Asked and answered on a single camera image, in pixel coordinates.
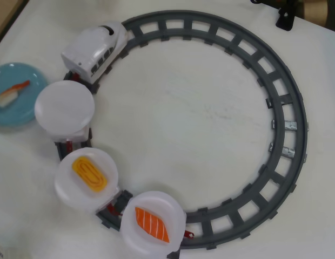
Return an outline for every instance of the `toy train track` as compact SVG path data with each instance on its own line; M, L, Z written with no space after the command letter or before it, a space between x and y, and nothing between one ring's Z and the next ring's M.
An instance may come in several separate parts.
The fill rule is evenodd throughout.
M166 22L170 20L183 20L183 28L168 29ZM143 33L140 26L155 22L158 24L158 30ZM192 28L193 22L202 22L210 25L209 31L200 31ZM307 132L308 125L303 104L303 98L298 90L295 80L291 76L291 72L278 55L261 39L252 34L245 28L224 18L209 15L195 11L161 11L153 12L146 15L138 16L123 22L128 31L132 31L134 38L129 40L126 47L120 53L119 57L124 58L136 46L144 47L149 41L161 39L161 41L169 40L171 37L181 37L183 40L191 40L198 38L204 40L208 45L219 45L229 54L235 54L243 60L243 65L247 69L252 69L258 77L258 84L264 87L269 95L266 99L267 107L273 109L274 121L272 122L272 130L275 132L274 142L268 148L271 155L266 164L261 166L258 177L254 183L248 184L241 195L232 199L227 199L215 208L201 208L195 212L188 212L186 223L200 223L202 226L202 236L196 236L194 239L183 239L181 249L206 248L214 249L217 245L237 239L246 238L250 232L267 219L272 219L277 214L277 209L282 205L287 196L292 193L296 187L296 181L306 159ZM234 38L229 41L217 35L217 30L223 28L234 34ZM239 47L242 40L250 43L256 48L256 52L252 55ZM274 71L266 73L266 71L258 63L262 58L266 58L274 67ZM72 78L70 72L65 77L66 80ZM279 96L273 84L274 81L281 79L288 94ZM98 82L93 85L87 85L92 93L96 93ZM283 105L291 104L294 109L296 121L284 121ZM296 145L284 147L285 131L293 130L296 132ZM91 133L89 141L81 143L82 147L91 146ZM64 144L56 143L60 158L66 155L66 147ZM288 173L282 176L275 172L281 157L284 156L292 160L292 164ZM260 191L269 182L273 181L279 185L278 191L270 201L267 201ZM121 212L132 195L128 191L123 191L117 198L114 210ZM259 212L244 221L238 210L248 202L253 201L259 208ZM120 216L111 213L110 209L100 211L97 216L102 219L103 225L115 230L120 228ZM229 216L233 228L214 233L211 221L220 217ZM170 254L169 258L179 256L179 251Z

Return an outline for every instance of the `white toy train engine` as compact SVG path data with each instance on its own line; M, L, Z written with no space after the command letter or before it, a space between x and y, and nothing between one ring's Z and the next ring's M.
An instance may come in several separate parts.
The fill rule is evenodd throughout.
M65 66L80 79L94 84L120 54L128 33L120 22L84 30L62 52Z

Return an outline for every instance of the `table surface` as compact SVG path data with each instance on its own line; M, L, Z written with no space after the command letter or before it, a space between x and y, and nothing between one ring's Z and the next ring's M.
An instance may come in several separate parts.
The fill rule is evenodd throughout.
M0 44L0 64L28 63L58 81L66 73L60 53L83 29L168 9L219 15L267 42L291 70L310 128L297 188L272 221L244 240L180 257L335 258L335 32L299 18L292 31L280 30L275 9L249 0L31 0ZM236 57L216 47L152 42L102 80L92 143L113 157L120 186L135 195L161 190L186 210L216 205L236 197L269 156L274 136L265 98ZM293 119L288 108L284 113ZM293 147L294 133L285 145ZM277 170L284 174L289 161L281 161ZM36 122L0 128L0 243L40 259L130 258L117 232L59 201L57 166L56 148ZM246 220L256 209L248 203L240 214ZM212 225L231 227L227 218ZM200 226L188 229L200 233Z

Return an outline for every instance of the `curved track piece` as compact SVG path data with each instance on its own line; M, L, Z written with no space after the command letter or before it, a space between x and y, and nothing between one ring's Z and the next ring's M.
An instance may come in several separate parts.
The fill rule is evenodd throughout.
M166 22L170 20L182 20L183 28L169 28ZM193 22L202 22L208 24L209 30L202 31L193 29ZM140 26L157 23L158 30L143 33ZM270 145L271 156L266 164L262 165L256 180L244 188L242 194L232 199L227 199L215 208L202 208L195 212L187 213L187 223L200 223L202 226L202 236L194 239L183 239L181 249L206 248L214 249L217 245L237 239L245 238L250 235L250 231L262 224L267 219L272 219L277 214L277 209L284 202L287 196L293 192L296 187L296 181L306 158L307 146L307 120L303 105L302 96L298 90L295 80L291 76L289 69L277 54L261 39L256 37L245 28L218 16L209 15L195 11L161 11L138 16L123 22L128 31L132 31L134 38L128 41L120 57L124 58L129 51L136 46L147 46L149 41L161 39L169 40L171 37L180 37L184 40L198 38L204 40L205 44L219 45L224 48L224 52L235 54L243 60L243 65L247 69L252 69L258 77L258 84L264 87L269 98L266 100L267 107L273 109L275 132L274 142ZM231 32L234 37L232 40L225 39L217 34L218 30ZM256 51L253 54L247 53L239 44L246 41L252 45ZM263 67L258 63L262 58L274 67L274 71L266 73ZM282 80L286 86L288 94L279 96L274 86L274 81ZM283 105L292 105L296 121L294 125L297 128L296 145L291 149L284 147L285 131L291 130L285 127ZM282 176L275 172L277 164L282 156L291 159L291 166L288 173ZM273 181L279 189L271 200L266 200L260 191L269 182ZM238 210L248 202L254 202L259 208L259 212L244 221ZM212 220L228 216L232 222L233 228L214 233L212 229ZM115 229L118 229L120 221L116 221Z

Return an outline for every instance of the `sushi plate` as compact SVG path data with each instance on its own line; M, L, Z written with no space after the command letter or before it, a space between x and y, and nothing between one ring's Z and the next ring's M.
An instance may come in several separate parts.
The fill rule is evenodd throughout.
M0 108L0 126L21 126L33 120L35 101L47 86L41 72L30 65L8 63L0 66L0 94L27 80L30 81L30 85L19 92L18 98L5 108Z

